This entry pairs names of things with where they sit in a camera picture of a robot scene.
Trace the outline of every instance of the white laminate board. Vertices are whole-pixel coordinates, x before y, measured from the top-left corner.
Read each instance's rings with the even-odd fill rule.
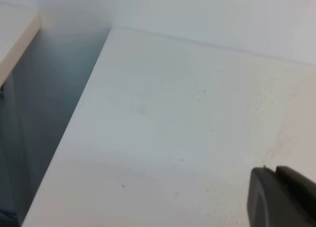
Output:
[[[254,166],[316,180],[316,66],[111,30],[24,227],[248,226]]]
[[[39,29],[36,10],[0,3],[0,85]]]

